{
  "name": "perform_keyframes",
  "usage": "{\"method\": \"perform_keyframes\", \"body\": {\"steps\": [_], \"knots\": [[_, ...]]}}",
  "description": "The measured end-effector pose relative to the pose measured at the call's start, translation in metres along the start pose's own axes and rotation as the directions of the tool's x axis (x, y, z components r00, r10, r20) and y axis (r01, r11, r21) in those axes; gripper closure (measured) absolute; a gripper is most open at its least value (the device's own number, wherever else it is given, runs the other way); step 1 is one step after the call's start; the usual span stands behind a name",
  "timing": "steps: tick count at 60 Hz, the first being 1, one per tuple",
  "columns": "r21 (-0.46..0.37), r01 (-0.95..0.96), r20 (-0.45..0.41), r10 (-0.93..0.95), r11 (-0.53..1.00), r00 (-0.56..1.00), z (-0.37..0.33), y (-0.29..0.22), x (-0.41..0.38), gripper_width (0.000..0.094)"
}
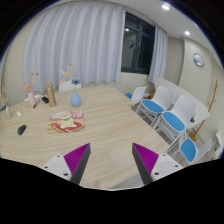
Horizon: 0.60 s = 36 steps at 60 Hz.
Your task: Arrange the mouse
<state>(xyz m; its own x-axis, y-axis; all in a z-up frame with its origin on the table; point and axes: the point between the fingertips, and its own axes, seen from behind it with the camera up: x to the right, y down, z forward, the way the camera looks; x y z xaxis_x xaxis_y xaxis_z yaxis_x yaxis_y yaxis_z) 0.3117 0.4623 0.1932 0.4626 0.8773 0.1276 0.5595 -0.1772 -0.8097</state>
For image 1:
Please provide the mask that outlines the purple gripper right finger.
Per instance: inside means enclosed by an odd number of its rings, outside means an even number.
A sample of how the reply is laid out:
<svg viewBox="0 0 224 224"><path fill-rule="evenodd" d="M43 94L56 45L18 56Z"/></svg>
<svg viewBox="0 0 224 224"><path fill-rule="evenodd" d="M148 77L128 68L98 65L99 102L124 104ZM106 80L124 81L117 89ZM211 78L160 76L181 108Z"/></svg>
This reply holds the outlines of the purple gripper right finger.
<svg viewBox="0 0 224 224"><path fill-rule="evenodd" d="M137 143L132 144L132 154L144 185L182 169L167 153L157 154Z"/></svg>

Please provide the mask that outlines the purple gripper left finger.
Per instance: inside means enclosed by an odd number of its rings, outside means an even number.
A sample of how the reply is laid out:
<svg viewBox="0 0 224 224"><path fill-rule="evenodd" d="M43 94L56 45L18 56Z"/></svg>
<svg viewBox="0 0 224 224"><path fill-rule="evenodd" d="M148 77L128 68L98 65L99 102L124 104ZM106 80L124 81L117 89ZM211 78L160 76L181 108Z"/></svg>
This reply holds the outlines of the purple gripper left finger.
<svg viewBox="0 0 224 224"><path fill-rule="evenodd" d="M87 143L72 150L66 155L55 155L42 167L42 169L79 185L90 154L90 144Z"/></svg>

